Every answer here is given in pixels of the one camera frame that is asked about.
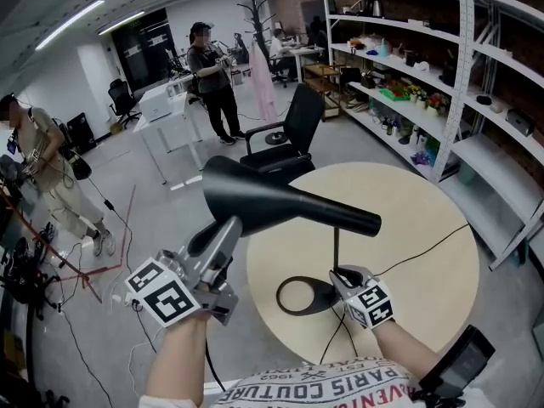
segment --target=coat rack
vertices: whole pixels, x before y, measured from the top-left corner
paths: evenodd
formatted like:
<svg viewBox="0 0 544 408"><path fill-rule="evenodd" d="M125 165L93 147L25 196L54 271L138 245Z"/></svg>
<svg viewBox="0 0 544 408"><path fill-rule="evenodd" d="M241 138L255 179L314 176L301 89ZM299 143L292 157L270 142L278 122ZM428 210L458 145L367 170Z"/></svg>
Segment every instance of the coat rack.
<svg viewBox="0 0 544 408"><path fill-rule="evenodd" d="M263 6L268 0L263 0L259 5L257 5L257 2L255 0L252 0L252 8L249 6L246 6L245 4L238 3L238 6L242 6L243 8L249 9L249 11L252 13L252 19L247 20L244 19L244 21L247 21L249 24L253 25L253 31L246 31L246 33L251 33L255 40L257 41L258 46L261 48L261 51L264 54L264 58L267 62L270 61L270 55L269 50L266 48L266 44L264 43L264 37L263 32L269 30L269 27L263 30L263 23L266 23L268 20L270 20L275 14L271 15L269 18L267 18L265 21L261 22L261 20L258 17L258 11L261 9L261 6Z"/></svg>
<svg viewBox="0 0 544 408"><path fill-rule="evenodd" d="M255 40L257 41L258 46L261 48L261 51L263 52L263 56L266 59L267 62L270 62L270 55L269 50L266 48L266 44L264 43L264 37L263 32L269 30L269 27L263 30L263 24L266 23L268 20L270 20L275 14L272 14L269 18L267 18L265 21L261 22L258 16L258 11L261 9L261 6L263 6L268 0L263 0L259 5L257 5L257 2L255 0L252 0L252 8L249 6L246 6L245 4L238 3L238 6L242 6L243 8L249 9L249 11L252 13L252 19L246 20L249 24L253 25L253 31L246 31L246 33L251 33ZM267 144L269 145L279 145L283 144L287 141L287 136L283 132L274 132L271 134L268 134L266 138L264 139Z"/></svg>

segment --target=gray shirt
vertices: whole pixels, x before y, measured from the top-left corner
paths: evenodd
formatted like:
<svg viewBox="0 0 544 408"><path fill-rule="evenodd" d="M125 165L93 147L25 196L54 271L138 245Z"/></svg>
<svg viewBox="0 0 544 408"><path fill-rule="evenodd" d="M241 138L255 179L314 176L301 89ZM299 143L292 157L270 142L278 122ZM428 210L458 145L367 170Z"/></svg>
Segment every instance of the gray shirt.
<svg viewBox="0 0 544 408"><path fill-rule="evenodd" d="M215 59L222 55L221 50L212 44L208 44L205 48L191 47L187 52L187 62L192 72L198 72L203 68L215 66ZM201 94L217 91L227 85L229 85L229 77L224 70L198 78L198 90Z"/></svg>

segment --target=kettle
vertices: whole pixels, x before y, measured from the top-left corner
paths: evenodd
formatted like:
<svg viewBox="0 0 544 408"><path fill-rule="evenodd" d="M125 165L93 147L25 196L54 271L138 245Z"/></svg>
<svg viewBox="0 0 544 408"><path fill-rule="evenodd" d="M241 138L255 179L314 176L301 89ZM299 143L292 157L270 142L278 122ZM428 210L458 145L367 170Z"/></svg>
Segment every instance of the kettle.
<svg viewBox="0 0 544 408"><path fill-rule="evenodd" d="M372 16L382 18L383 17L383 5L379 0L374 0L372 2Z"/></svg>

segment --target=black ring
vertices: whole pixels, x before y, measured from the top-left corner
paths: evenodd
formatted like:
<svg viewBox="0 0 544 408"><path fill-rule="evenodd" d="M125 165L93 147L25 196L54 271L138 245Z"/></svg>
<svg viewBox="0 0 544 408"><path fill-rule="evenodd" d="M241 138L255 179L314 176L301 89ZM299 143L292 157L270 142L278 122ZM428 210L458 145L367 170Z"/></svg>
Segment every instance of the black ring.
<svg viewBox="0 0 544 408"><path fill-rule="evenodd" d="M280 301L280 294L283 288L294 281L303 282L307 286L310 286L314 292L314 299L310 305L299 311L287 309ZM278 303L278 307L280 307L281 311L291 316L315 315L316 313L329 309L332 305L337 303L339 299L340 296L333 285L322 280L317 280L316 278L310 278L309 276L292 276L291 278L287 278L280 284L275 293L275 301Z"/></svg>

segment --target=pink garment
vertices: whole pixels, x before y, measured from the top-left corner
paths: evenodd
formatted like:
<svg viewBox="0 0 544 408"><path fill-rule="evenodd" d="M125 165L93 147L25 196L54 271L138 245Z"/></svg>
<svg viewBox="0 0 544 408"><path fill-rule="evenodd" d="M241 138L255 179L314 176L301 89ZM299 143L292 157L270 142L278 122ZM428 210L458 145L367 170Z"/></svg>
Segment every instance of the pink garment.
<svg viewBox="0 0 544 408"><path fill-rule="evenodd" d="M261 119L268 124L278 121L275 111L275 90L270 76L269 65L263 51L253 41L249 53L249 65L252 67L252 81L257 96L258 111Z"/></svg>

